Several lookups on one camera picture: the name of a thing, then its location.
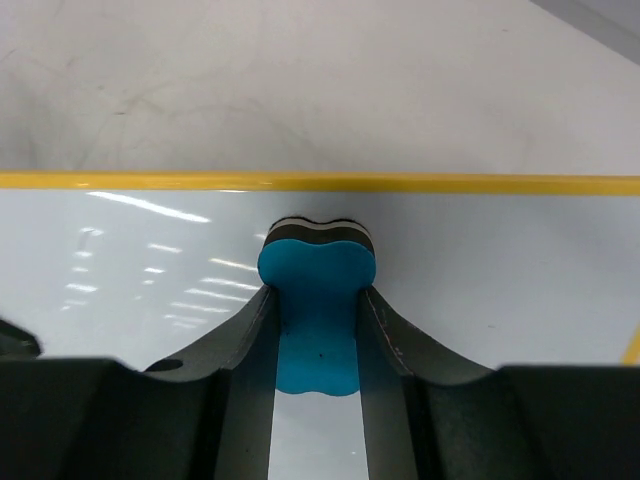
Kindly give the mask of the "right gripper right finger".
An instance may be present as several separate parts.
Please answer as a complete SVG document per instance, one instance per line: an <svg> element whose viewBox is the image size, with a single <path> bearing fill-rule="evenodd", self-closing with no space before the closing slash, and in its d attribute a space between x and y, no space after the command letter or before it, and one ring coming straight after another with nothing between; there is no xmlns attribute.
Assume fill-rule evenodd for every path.
<svg viewBox="0 0 640 480"><path fill-rule="evenodd" d="M374 289L357 354L373 479L635 479L639 371L506 366L448 349Z"/></svg>

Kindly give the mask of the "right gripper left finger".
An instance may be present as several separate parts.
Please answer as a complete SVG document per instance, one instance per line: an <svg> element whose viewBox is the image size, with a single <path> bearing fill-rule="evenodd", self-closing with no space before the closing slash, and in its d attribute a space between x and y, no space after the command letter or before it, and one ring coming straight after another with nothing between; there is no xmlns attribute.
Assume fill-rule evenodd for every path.
<svg viewBox="0 0 640 480"><path fill-rule="evenodd" d="M144 371L46 359L1 325L5 479L264 479L280 339L277 293Z"/></svg>

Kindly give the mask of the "blue whiteboard eraser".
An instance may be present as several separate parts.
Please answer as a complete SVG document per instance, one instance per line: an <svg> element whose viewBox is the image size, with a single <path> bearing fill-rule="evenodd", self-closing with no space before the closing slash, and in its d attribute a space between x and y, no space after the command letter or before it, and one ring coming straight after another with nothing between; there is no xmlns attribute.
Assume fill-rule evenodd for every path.
<svg viewBox="0 0 640 480"><path fill-rule="evenodd" d="M350 219L282 218L266 235L257 269L278 295L277 389L290 395L356 393L358 295L376 276L367 229Z"/></svg>

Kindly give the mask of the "yellow framed whiteboard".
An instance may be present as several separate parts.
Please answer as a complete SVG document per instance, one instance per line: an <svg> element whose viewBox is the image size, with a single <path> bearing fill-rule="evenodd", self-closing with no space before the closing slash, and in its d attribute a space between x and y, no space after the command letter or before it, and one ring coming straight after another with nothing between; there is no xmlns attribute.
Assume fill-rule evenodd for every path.
<svg viewBox="0 0 640 480"><path fill-rule="evenodd" d="M639 180L5 172L1 475L264 479L277 393L373 479L639 475Z"/></svg>

